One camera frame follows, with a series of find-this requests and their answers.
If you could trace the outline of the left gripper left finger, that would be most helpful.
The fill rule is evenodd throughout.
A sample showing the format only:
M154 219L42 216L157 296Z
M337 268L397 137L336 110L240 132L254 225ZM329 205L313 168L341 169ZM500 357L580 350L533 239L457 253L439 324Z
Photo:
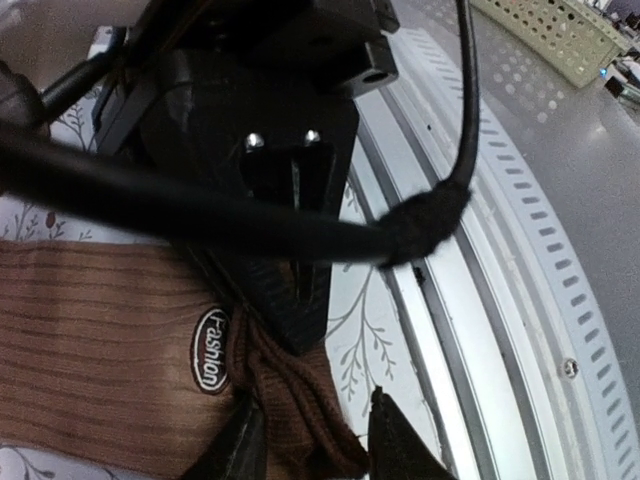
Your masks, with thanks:
M180 480L265 480L264 413L250 393L243 393L232 416Z

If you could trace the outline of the brown ribbed sock pair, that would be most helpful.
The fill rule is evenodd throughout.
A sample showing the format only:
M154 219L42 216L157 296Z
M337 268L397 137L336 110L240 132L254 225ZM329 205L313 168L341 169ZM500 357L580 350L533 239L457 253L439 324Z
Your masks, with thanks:
M359 479L325 347L295 356L171 249L1 245L1 437L179 479L243 393L265 417L266 479Z

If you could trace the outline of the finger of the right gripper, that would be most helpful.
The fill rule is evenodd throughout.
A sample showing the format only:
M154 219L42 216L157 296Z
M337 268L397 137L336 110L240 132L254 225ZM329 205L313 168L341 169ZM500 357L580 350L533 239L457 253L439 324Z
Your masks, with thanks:
M334 145L274 145L248 149L229 142L181 144L169 170L215 193L254 204L240 213L253 228L214 244L179 242L183 254L214 292L248 306L286 351L302 355L325 336L331 266L309 247L320 227L302 216L338 217L345 160Z

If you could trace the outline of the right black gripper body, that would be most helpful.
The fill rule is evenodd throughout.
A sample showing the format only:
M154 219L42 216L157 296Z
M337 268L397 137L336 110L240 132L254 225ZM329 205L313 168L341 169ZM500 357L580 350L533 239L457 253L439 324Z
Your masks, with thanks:
M389 1L156 1L94 107L97 149L234 198L338 200L398 27Z

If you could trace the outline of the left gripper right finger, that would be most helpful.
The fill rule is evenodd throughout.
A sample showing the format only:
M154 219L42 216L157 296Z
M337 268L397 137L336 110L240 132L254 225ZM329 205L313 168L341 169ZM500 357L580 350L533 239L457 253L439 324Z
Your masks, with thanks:
M370 479L454 479L381 386L371 395L367 449Z

